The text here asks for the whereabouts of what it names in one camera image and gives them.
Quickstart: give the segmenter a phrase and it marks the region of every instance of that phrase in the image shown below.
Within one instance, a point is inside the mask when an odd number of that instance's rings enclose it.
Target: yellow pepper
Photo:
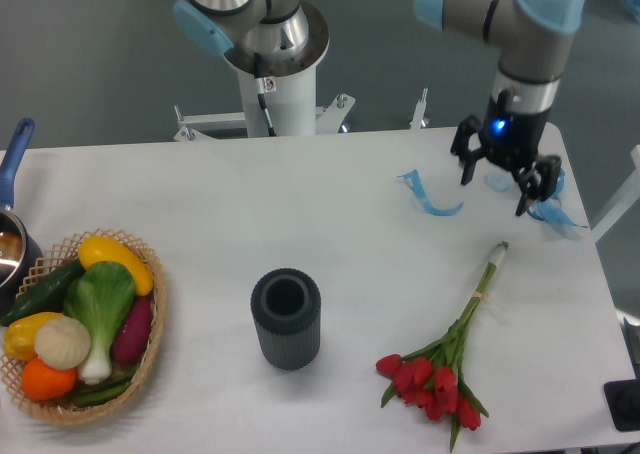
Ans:
[[[51,319],[62,317],[59,312],[40,312],[12,322],[4,331],[4,352],[19,361],[29,361],[36,357],[33,344],[36,334]]]
[[[136,295],[146,296],[153,289],[153,276],[144,262],[124,244],[105,236],[91,236],[78,248],[78,259],[85,270],[98,262],[118,262],[126,267],[136,284]]]

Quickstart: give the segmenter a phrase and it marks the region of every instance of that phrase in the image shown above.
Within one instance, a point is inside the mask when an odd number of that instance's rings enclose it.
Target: ribbed cylinder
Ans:
[[[315,282],[295,269],[265,275],[251,295],[260,348],[275,367],[300,369],[320,349],[320,292]]]

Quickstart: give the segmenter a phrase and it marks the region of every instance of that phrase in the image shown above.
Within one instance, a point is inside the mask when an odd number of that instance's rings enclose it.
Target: bok choy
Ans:
[[[135,293],[133,277],[117,262],[94,264],[70,286],[64,312],[80,321],[91,336],[89,354],[78,366],[78,377],[86,384],[98,384],[111,375],[109,350]]]

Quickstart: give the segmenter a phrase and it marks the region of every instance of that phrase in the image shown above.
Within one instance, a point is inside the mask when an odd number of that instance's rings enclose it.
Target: red tulip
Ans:
[[[415,366],[411,362],[405,362],[400,366],[393,376],[393,386],[396,388],[396,391],[402,394],[404,391],[414,386],[414,371]]]
[[[456,385],[456,373],[449,366],[441,366],[436,370],[435,374],[435,390],[448,391]]]
[[[480,413],[471,407],[471,403],[462,396],[458,399],[456,416],[458,417],[458,422],[462,427],[466,427],[472,431],[475,431],[482,423]]]
[[[427,417],[431,421],[439,421],[442,419],[442,408],[436,401],[436,396],[433,391],[423,391],[426,394],[425,412]]]
[[[453,414],[458,407],[458,386],[453,386],[448,391],[436,389],[436,401],[445,414]]]
[[[420,389],[424,387],[431,375],[433,374],[433,364],[429,359],[419,357],[413,361],[415,372],[413,373],[413,382]]]
[[[418,389],[415,400],[416,407],[422,409],[423,407],[427,407],[427,404],[429,404],[430,402],[435,402],[433,391]]]
[[[400,354],[390,354],[376,362],[376,369],[383,376],[393,377],[401,365],[402,357]]]
[[[408,406],[416,402],[418,397],[418,393],[420,390],[416,386],[410,386],[400,393],[400,397],[404,401],[404,403]]]

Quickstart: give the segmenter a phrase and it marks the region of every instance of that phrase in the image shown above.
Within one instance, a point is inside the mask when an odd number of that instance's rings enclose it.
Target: blue ribbon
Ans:
[[[562,210],[560,193],[564,189],[564,178],[565,172],[563,169],[560,169],[560,175],[558,176],[554,193],[546,201],[536,201],[533,206],[527,210],[527,214],[536,221],[548,222],[549,224],[564,224],[567,226],[588,228],[589,226],[573,222]],[[487,174],[484,177],[484,182],[494,191],[498,192],[505,192],[513,185],[513,181],[511,181],[509,176],[497,173]]]
[[[462,209],[462,205],[464,204],[463,202],[458,204],[453,209],[438,209],[434,207],[433,204],[431,204],[431,202],[429,201],[429,198],[427,197],[427,193],[425,192],[424,187],[422,186],[422,181],[420,181],[420,176],[418,175],[418,171],[416,169],[398,177],[401,177],[402,179],[409,181],[409,188],[413,191],[415,196],[418,198],[418,201],[420,201],[420,204],[422,204],[422,207],[424,207],[424,210],[427,211],[432,216],[453,216],[454,214],[457,214],[460,211],[460,209]]]

